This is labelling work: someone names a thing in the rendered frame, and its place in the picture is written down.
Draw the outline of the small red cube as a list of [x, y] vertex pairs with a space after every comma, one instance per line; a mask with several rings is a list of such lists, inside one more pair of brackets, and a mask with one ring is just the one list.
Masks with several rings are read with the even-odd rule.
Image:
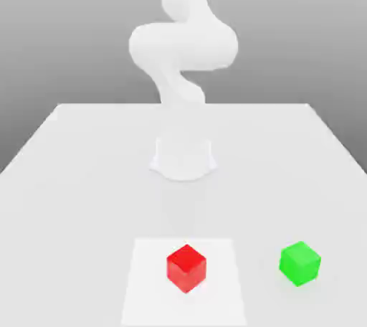
[[185, 244], [166, 258], [166, 276], [183, 293], [206, 279], [206, 258]]

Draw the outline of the small green cube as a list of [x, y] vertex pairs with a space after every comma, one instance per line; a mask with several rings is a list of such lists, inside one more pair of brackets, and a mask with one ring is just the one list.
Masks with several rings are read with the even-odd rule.
[[321, 256], [303, 241], [280, 253], [279, 269], [297, 287], [316, 279], [320, 264]]

